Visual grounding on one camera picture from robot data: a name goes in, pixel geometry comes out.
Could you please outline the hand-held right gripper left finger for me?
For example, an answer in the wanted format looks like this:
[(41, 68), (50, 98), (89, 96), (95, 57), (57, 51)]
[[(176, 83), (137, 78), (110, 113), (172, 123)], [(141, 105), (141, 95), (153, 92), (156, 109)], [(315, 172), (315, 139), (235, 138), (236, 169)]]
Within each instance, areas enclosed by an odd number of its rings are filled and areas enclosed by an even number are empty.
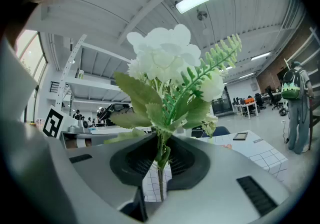
[(110, 144), (67, 149), (73, 167), (104, 202), (138, 221), (148, 219), (143, 179), (157, 154), (155, 133)]

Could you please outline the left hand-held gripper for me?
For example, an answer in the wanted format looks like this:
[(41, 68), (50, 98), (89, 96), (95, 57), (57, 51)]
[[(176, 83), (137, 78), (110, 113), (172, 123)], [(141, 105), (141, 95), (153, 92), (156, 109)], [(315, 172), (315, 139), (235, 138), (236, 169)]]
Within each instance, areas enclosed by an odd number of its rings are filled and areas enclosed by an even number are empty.
[(44, 122), (43, 133), (58, 139), (65, 149), (102, 145), (118, 136), (115, 129), (89, 127), (85, 120), (77, 120), (51, 106)]

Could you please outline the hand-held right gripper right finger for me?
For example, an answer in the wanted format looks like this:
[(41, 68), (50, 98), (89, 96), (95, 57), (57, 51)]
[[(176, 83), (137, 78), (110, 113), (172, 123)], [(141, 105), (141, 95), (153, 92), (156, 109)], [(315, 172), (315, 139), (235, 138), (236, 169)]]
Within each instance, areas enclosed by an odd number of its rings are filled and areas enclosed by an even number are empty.
[(241, 153), (194, 138), (168, 141), (172, 178), (147, 224), (275, 223), (289, 197), (272, 174)]

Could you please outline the white flower bouquet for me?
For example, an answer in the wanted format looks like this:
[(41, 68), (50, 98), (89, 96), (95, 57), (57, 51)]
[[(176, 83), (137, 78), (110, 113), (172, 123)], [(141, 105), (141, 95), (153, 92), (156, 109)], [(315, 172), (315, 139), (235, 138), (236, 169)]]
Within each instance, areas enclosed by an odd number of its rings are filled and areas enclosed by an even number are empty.
[(110, 120), (138, 135), (140, 127), (152, 127), (158, 137), (156, 169), (159, 188), (164, 189), (164, 172), (171, 163), (168, 141), (178, 129), (202, 127), (212, 136), (218, 118), (210, 114), (213, 100), (222, 96), (227, 67), (234, 67), (242, 42), (237, 34), (221, 40), (201, 58), (191, 43), (189, 29), (158, 27), (142, 36), (127, 34), (136, 58), (127, 73), (117, 72), (117, 86), (131, 99), (132, 112), (114, 114)]

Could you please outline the blue chair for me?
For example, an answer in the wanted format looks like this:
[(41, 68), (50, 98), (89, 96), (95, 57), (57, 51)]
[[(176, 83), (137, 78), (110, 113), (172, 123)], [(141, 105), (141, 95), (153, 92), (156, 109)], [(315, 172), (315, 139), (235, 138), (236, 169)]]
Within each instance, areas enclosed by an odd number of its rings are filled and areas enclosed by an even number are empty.
[[(217, 126), (215, 131), (213, 132), (212, 136), (223, 136), (230, 134), (229, 130), (224, 126)], [(191, 131), (191, 136), (195, 138), (204, 138), (209, 137), (209, 135), (202, 129), (201, 126), (195, 127)]]

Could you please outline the white metal shelving rack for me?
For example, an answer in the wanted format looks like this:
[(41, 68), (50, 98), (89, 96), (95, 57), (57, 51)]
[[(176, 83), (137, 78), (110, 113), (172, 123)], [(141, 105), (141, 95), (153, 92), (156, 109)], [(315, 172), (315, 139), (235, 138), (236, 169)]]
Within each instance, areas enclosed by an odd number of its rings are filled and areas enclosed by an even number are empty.
[[(83, 34), (72, 49), (59, 81), (55, 107), (62, 109), (62, 102), (68, 91), (76, 102), (103, 104), (129, 104), (130, 97), (117, 85), (107, 83), (115, 81), (116, 72), (125, 73), (130, 60), (106, 49), (86, 43), (87, 35)], [(91, 54), (90, 72), (81, 73), (78, 67), (75, 75), (70, 75), (73, 61), (78, 54)]]

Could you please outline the black cabinet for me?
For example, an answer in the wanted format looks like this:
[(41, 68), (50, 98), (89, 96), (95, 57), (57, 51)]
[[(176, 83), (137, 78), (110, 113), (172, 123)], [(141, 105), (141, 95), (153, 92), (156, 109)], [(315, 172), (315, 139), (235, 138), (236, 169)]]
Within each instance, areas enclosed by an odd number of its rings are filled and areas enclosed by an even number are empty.
[(212, 101), (212, 109), (215, 116), (226, 113), (230, 109), (230, 104), (225, 89), (226, 88), (224, 87), (220, 98)]

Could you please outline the white grid tablecloth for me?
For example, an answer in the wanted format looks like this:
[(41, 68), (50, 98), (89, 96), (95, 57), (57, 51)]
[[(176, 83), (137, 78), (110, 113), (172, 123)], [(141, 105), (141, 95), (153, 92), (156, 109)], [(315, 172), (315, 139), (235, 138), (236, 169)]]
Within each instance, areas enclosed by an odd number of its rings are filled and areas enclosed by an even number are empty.
[[(137, 184), (123, 183), (110, 167), (111, 157), (122, 149), (141, 148), (141, 156), (151, 152), (153, 134), (129, 138), (123, 141), (96, 145), (88, 148), (91, 158), (78, 166), (78, 173), (86, 184), (105, 202), (116, 209), (122, 209), (134, 199), (138, 187), (143, 188), (148, 201), (159, 200), (159, 188), (155, 170), (150, 171)], [(187, 170), (174, 175), (173, 167), (165, 169), (165, 206), (179, 205), (241, 205), (249, 206), (250, 198), (272, 199), (280, 205), (289, 197), (283, 185), (288, 169), (288, 159), (278, 150), (253, 132), (246, 140), (235, 140), (233, 134), (213, 138), (187, 138), (180, 136), (179, 144), (188, 144), (192, 149), (204, 152), (210, 162), (206, 176), (188, 189), (172, 189), (177, 180), (193, 178)]]

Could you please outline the window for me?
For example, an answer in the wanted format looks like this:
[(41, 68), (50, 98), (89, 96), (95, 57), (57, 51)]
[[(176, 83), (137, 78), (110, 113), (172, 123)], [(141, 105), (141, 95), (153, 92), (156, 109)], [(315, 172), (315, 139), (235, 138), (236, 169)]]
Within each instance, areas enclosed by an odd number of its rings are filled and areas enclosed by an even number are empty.
[(16, 56), (27, 72), (39, 83), (47, 66), (47, 59), (37, 31), (26, 29), (20, 34), (16, 42)]

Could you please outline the white desk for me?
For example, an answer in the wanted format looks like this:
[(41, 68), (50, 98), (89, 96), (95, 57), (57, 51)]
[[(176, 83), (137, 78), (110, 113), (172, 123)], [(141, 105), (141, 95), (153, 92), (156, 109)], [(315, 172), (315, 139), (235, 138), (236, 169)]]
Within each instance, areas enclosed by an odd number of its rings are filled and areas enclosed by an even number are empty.
[(250, 102), (248, 104), (234, 104), (233, 111), (238, 115), (240, 114), (242, 117), (248, 117), (251, 119), (251, 116), (259, 116), (258, 105), (256, 101)]

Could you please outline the green backpack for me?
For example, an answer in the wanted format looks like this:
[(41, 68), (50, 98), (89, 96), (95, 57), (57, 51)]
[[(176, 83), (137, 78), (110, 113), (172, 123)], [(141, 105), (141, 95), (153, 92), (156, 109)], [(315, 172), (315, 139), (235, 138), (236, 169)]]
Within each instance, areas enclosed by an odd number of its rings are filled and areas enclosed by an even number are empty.
[(295, 68), (288, 70), (282, 80), (281, 96), (284, 100), (298, 100), (304, 94), (304, 81), (301, 73)]

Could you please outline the round ceiling fixture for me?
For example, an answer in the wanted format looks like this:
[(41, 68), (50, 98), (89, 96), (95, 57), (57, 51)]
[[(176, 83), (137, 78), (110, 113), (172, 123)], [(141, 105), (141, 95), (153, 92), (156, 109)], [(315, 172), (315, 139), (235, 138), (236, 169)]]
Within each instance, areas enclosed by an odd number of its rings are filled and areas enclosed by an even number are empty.
[(197, 19), (199, 21), (204, 21), (208, 17), (208, 13), (204, 10), (197, 9), (196, 13), (197, 13)]

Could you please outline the black picture frame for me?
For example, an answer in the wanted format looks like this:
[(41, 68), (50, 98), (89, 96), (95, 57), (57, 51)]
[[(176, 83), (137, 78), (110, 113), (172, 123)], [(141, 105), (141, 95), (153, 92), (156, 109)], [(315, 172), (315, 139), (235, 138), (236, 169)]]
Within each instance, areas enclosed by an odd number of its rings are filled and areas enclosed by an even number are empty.
[(238, 132), (234, 138), (233, 141), (245, 141), (247, 139), (248, 132)]

